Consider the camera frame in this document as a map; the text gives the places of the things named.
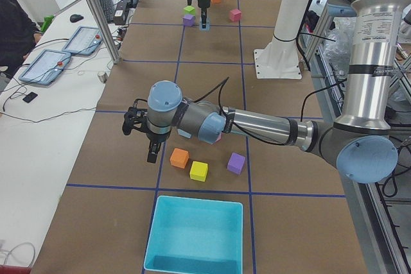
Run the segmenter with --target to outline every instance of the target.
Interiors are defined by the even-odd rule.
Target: green cube
[[[191,14],[195,16],[195,8],[193,6],[187,6],[184,8],[184,14]]]

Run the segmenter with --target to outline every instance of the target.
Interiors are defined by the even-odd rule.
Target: keyboard
[[[113,0],[98,0],[100,2],[101,9],[103,10],[105,19],[107,22],[112,22],[114,17],[114,5]]]

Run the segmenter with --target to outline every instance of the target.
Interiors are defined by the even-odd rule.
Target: purple cube
[[[185,14],[185,16],[183,16],[182,18],[182,23],[185,26],[189,26],[191,27],[192,25],[194,25],[194,20],[195,20],[195,16],[191,15],[191,14]]]
[[[244,156],[237,154],[237,153],[233,153],[229,160],[227,169],[239,175],[241,173],[241,170],[243,169],[244,162],[245,162]]]

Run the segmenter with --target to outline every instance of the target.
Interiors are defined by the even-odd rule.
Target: pink cube
[[[233,9],[230,11],[230,21],[238,22],[241,19],[241,11],[239,9]]]
[[[194,25],[195,16],[191,14],[185,14],[182,18],[182,23],[185,26],[191,27]]]
[[[233,153],[231,154],[231,158],[229,160],[227,169],[239,175],[241,173],[241,170],[243,169],[244,162],[245,162],[244,156],[237,154],[237,153]]]

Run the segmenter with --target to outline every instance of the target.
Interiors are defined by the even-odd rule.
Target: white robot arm
[[[342,115],[333,124],[255,114],[183,98],[170,81],[156,83],[148,109],[129,108],[123,131],[146,133],[148,161],[155,162],[173,126],[213,143],[221,132],[253,135],[277,145],[316,154],[360,183],[380,181],[395,168],[398,154],[384,120],[404,8],[411,0],[329,0],[334,12],[357,16]]]

